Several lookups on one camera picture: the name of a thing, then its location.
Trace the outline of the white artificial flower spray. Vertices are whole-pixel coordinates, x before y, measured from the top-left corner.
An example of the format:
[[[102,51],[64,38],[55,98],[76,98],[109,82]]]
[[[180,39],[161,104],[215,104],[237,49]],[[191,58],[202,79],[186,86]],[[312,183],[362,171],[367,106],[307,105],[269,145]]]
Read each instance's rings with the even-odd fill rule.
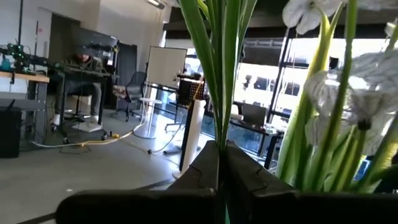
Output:
[[[276,177],[304,192],[370,194],[398,181],[398,19],[387,47],[353,56],[359,10],[398,0],[289,0],[284,24],[319,44],[282,140]]]
[[[243,40],[257,0],[178,0],[201,62],[215,120],[215,141],[226,149]]]

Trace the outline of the black standing panel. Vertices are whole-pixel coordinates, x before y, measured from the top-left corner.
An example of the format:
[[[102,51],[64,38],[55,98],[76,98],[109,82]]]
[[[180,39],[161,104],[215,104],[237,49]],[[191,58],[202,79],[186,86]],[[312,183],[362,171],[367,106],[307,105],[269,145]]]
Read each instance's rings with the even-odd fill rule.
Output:
[[[137,70],[137,46],[119,43],[118,75],[121,82],[129,81]]]

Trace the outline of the black gantry frame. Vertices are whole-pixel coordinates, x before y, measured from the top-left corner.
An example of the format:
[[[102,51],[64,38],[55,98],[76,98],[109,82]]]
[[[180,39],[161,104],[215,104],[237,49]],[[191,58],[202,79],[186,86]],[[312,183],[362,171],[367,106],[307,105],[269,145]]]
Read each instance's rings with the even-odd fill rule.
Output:
[[[17,44],[18,45],[21,45],[23,10],[24,10],[24,0],[20,0],[20,5],[19,5],[19,27],[18,27],[18,37],[17,37]]]

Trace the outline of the white round stool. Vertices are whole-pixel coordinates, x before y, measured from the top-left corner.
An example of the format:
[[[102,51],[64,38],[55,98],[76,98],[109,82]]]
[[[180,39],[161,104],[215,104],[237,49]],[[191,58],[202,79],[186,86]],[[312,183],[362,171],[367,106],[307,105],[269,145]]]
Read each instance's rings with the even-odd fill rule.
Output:
[[[155,129],[152,127],[154,109],[156,105],[161,105],[160,100],[150,98],[140,98],[142,102],[142,116],[140,123],[133,129],[133,135],[142,139],[155,139]]]

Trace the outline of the white floor stand post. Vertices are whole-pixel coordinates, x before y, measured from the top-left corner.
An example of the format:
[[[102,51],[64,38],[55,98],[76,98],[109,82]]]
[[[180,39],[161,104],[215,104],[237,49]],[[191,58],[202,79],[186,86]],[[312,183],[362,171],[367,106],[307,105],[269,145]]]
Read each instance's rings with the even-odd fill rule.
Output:
[[[205,105],[205,100],[193,100],[189,106],[183,136],[180,167],[178,171],[174,171],[172,173],[175,179],[179,179],[188,170],[190,164],[196,158],[197,146],[205,113]]]

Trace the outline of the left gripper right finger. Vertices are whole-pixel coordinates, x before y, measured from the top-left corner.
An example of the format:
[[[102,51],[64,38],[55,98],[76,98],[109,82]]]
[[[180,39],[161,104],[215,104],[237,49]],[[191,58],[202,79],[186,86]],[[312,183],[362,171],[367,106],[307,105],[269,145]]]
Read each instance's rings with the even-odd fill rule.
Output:
[[[227,142],[227,162],[236,185],[253,198],[295,194],[295,189],[278,179],[233,141]]]

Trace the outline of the black desk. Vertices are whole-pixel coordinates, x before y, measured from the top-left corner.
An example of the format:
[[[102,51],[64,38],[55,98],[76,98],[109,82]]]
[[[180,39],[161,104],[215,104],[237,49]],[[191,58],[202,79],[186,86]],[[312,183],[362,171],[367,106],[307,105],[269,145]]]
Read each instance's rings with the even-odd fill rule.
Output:
[[[271,124],[263,124],[262,126],[256,124],[247,124],[243,121],[231,120],[230,125],[250,131],[261,136],[259,146],[255,151],[256,156],[264,161],[264,168],[272,168],[272,161],[275,154],[277,143],[283,138],[284,130],[280,127]]]

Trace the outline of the person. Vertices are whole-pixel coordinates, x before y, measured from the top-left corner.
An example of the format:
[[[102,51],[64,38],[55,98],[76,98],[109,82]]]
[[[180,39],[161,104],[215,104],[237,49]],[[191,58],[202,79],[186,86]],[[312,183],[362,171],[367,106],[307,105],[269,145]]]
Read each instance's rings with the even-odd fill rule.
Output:
[[[64,58],[62,61],[65,65],[79,66],[84,70],[91,70],[95,72],[102,72],[103,65],[100,61],[89,55],[79,55],[71,54]],[[62,110],[61,102],[65,102],[63,98],[63,91],[68,95],[69,93],[91,96],[91,108],[90,108],[90,118],[92,123],[97,123],[99,120],[99,112],[101,105],[101,84],[83,81],[66,80],[65,87],[63,88],[62,83],[58,84],[55,105],[54,105],[54,116],[52,119],[52,124],[58,126],[60,124],[60,115]]]

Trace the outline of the office chair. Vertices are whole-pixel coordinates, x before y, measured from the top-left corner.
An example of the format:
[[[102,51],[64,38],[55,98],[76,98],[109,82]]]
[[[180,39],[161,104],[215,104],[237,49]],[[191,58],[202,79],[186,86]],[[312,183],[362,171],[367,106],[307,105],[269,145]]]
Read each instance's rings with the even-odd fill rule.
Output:
[[[130,105],[132,103],[140,102],[140,99],[144,97],[144,84],[146,82],[146,78],[147,74],[145,72],[134,72],[131,80],[126,86],[113,86],[113,94],[117,98],[122,98],[127,102],[125,109],[126,122],[129,121],[131,114]]]

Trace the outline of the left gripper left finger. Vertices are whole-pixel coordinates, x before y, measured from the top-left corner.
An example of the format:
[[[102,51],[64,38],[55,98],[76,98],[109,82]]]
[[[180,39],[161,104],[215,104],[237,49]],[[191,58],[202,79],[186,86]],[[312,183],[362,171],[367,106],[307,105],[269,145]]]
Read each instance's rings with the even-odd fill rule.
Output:
[[[168,187],[168,191],[192,195],[216,195],[220,154],[215,141],[208,141],[185,173]]]

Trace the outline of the black floor box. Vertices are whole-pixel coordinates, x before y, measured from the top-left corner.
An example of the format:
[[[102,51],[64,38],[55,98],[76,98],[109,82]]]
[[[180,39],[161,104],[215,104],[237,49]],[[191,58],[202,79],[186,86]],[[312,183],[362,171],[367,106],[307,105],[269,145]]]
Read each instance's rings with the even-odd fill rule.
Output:
[[[0,106],[0,159],[19,157],[22,111],[14,103]]]

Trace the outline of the whiteboard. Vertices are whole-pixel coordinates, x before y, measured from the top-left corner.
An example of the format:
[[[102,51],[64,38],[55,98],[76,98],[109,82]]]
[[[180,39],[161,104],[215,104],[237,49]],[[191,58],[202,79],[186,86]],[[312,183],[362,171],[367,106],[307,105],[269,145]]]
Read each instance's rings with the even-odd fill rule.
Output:
[[[186,54],[187,49],[151,46],[147,66],[147,81],[177,89],[177,75],[183,73]]]

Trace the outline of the laptop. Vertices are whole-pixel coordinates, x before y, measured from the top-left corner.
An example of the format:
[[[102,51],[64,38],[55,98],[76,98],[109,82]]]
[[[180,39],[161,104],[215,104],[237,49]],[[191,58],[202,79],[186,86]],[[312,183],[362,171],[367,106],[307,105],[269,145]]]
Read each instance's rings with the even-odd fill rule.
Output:
[[[241,105],[241,114],[245,123],[263,126],[267,115],[267,108],[243,103]]]

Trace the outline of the distant wooden table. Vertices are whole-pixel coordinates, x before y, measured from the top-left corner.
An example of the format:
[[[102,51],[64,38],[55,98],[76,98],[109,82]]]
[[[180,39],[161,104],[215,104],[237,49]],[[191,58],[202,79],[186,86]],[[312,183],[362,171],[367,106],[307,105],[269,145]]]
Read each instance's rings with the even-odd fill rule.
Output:
[[[25,111],[25,134],[32,142],[43,143],[47,125],[47,84],[49,77],[0,71],[0,106],[14,106]]]

